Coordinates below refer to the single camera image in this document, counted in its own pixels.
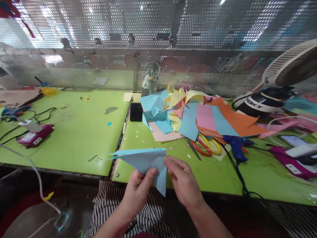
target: metal mesh partition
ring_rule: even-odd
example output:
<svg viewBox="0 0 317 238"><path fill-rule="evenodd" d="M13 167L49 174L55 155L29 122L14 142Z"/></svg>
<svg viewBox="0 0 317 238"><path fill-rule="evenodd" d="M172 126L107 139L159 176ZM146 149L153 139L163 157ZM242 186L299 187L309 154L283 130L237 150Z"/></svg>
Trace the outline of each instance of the metal mesh partition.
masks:
<svg viewBox="0 0 317 238"><path fill-rule="evenodd" d="M22 0L11 8L21 18L0 18L0 66L24 84L38 84L36 76L138 92L144 65L155 61L161 88L233 96L257 85L281 53L317 38L317 0ZM297 88L316 90L314 79Z"/></svg>

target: glue gun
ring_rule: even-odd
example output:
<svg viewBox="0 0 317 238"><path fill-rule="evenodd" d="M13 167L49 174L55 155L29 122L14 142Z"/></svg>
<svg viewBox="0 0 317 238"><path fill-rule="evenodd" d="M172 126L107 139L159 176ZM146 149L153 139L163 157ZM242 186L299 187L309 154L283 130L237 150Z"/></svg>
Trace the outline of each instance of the glue gun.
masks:
<svg viewBox="0 0 317 238"><path fill-rule="evenodd" d="M241 137L234 136L224 136L223 140L231 145L232 153L236 161L238 162L246 162L248 159L244 156L242 147L244 145L254 145L255 143L251 140Z"/></svg>

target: table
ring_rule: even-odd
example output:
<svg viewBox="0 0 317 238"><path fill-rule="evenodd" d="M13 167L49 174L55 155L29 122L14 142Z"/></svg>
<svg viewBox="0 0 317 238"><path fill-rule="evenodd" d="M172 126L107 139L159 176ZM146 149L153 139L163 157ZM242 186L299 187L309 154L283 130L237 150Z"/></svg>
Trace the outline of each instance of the table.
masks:
<svg viewBox="0 0 317 238"><path fill-rule="evenodd" d="M169 142L155 142L150 130L142 122L127 122L121 150L140 148L166 148L167 154L186 161L199 183L200 189L205 192L242 195L242 186L236 172L226 155L221 161L214 157L203 157L199 161L187 145L186 139ZM252 139L263 149L269 149L265 144L268 139ZM307 142L317 143L316 139L307 136ZM249 191L256 192L265 199L283 201L304 205L317 205L317 180L306 182L289 174L288 170L279 163L269 152L261 152L248 148L249 161L239 166ZM117 160L113 171L113 181L128 182L133 168L121 159ZM167 188L173 188L171 178L167 175Z"/></svg>
<svg viewBox="0 0 317 238"><path fill-rule="evenodd" d="M45 124L54 124L55 130L36 148L26 149L14 140L6 145L28 156L35 166L64 174L108 176L112 161L109 153L116 151L123 128L129 102L123 101L124 92L120 91L60 91L56 96L44 97L34 103L32 109L37 113L56 107ZM105 115L105 109L116 106L118 110ZM27 112L23 118L34 114ZM39 120L49 116L40 115ZM0 136L16 126L15 122L2 122ZM18 128L7 135L2 142L19 135L25 128ZM0 148L0 163L30 166L26 160L12 152Z"/></svg>

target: black phone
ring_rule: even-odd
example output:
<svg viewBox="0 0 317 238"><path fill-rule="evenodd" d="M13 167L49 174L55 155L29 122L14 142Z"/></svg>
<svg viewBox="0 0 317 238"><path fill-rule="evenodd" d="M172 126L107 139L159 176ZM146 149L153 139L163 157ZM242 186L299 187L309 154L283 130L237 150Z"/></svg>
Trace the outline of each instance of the black phone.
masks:
<svg viewBox="0 0 317 238"><path fill-rule="evenodd" d="M130 121L142 121L143 108L141 103L131 103Z"/></svg>

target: striped pants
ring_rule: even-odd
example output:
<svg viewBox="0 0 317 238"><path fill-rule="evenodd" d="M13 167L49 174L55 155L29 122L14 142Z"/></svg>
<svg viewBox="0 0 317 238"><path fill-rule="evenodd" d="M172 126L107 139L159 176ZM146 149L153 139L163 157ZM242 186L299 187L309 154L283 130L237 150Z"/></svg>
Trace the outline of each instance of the striped pants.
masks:
<svg viewBox="0 0 317 238"><path fill-rule="evenodd" d="M91 227L85 233L84 238L92 237L106 222L111 213L118 207L123 199L125 188L118 188L107 181L99 181L99 192L93 199L94 210ZM151 188L147 201L141 212L130 223L124 238L146 232L158 238L179 237L178 231L171 217L163 208L161 195L156 188Z"/></svg>

